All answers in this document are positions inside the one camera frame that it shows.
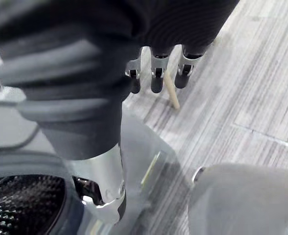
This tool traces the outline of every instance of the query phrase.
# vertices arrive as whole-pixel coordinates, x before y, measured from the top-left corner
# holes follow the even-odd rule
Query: floor
[[[221,162],[288,168],[288,0],[241,0],[198,64],[180,111],[164,90],[150,91],[150,53],[142,90],[125,104],[177,153],[163,169],[133,234],[188,235],[190,179]],[[168,69],[175,76],[180,47]]]

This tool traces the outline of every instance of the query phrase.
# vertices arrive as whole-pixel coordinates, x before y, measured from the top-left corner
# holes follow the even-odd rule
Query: gray plastic panel
[[[288,235],[288,170],[206,168],[189,203],[192,235]]]
[[[36,127],[36,123],[22,118],[13,105],[0,103],[0,148],[22,145]]]

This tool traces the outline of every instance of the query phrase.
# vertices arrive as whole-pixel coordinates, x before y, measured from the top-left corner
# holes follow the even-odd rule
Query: robotic finger
[[[185,88],[189,78],[195,69],[195,65],[204,55],[206,47],[193,48],[182,45],[181,57],[177,66],[175,86],[179,89]]]
[[[173,47],[155,48],[151,47],[152,60],[152,83],[151,89],[153,93],[160,93],[163,87],[163,76],[167,69],[169,56]]]
[[[131,92],[133,94],[137,94],[140,91],[140,61],[141,61],[141,52],[142,48],[139,51],[139,56],[134,59],[130,60],[125,68],[125,75],[129,76],[132,79],[132,88]]]

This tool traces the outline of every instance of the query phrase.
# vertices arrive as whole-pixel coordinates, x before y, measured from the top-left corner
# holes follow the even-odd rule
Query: robotic hand
[[[23,90],[19,112],[37,122],[100,219],[116,223],[126,207],[122,101],[140,90],[141,47],[151,47],[158,93],[173,46],[183,44],[183,88],[237,2],[0,0],[0,81]]]

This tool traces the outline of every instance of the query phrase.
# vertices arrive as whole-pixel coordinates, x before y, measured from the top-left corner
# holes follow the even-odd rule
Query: gray cover
[[[192,235],[288,235],[288,171],[209,167],[196,182],[188,214]]]

